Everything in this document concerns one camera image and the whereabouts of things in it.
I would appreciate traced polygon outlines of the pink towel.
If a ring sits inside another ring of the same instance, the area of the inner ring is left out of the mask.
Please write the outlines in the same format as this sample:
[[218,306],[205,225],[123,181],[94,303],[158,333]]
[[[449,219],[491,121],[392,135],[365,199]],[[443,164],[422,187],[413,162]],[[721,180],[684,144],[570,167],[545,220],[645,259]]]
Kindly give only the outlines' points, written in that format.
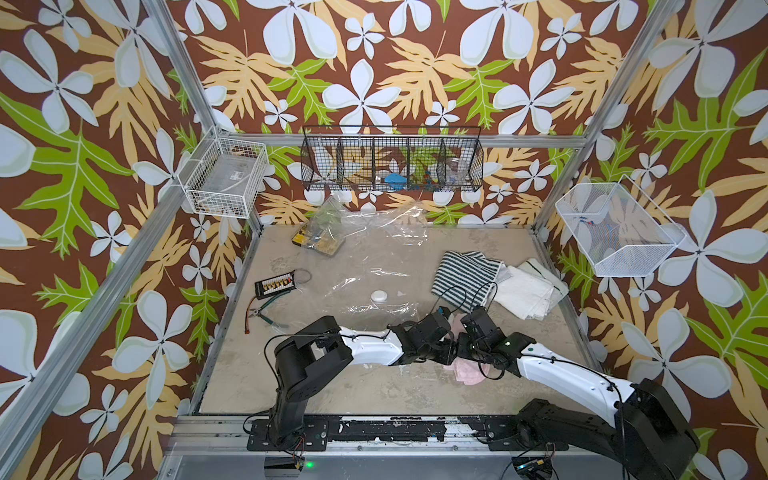
[[[451,332],[458,337],[459,333],[464,333],[465,328],[461,320],[465,317],[464,313],[453,313],[449,317]],[[455,375],[455,380],[467,386],[477,385],[483,382],[490,372],[488,365],[478,364],[477,362],[456,358],[450,365],[444,366],[445,370],[451,371]]]

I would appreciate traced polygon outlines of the clear plastic vacuum bag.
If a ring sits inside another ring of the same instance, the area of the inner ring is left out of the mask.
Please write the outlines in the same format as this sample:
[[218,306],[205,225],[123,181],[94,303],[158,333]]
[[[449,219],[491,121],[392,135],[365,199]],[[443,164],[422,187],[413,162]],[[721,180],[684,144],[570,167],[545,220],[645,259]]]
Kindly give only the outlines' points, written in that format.
[[[434,250],[420,203],[349,211],[332,199],[312,219],[339,221],[346,235],[332,257],[309,249],[302,253],[301,265],[311,274],[302,293],[314,317],[333,315],[352,329],[379,330],[417,321],[428,312]],[[375,290],[384,290],[388,300],[374,303],[370,295]]]

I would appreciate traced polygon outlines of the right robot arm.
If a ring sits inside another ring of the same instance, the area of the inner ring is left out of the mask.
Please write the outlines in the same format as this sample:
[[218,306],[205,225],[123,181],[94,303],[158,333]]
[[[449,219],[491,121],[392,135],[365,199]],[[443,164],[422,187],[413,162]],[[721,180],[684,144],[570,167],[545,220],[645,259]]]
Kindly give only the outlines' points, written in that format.
[[580,405],[575,411],[530,401],[515,416],[513,438],[523,447],[575,446],[617,461],[634,479],[679,479],[698,452],[698,437],[662,385],[614,378],[528,335],[506,335],[482,307],[461,324],[460,358],[538,382]]

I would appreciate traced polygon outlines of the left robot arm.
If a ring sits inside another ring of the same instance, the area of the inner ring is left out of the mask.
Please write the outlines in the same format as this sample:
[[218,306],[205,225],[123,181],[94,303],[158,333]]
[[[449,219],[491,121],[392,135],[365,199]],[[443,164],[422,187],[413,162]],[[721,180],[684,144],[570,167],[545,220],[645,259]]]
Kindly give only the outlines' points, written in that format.
[[297,333],[281,335],[267,360],[276,383],[267,438],[276,447],[299,440],[308,401],[352,365],[401,366],[432,361],[451,364],[458,341],[445,310],[422,320],[390,325],[382,331],[342,327],[326,315]]

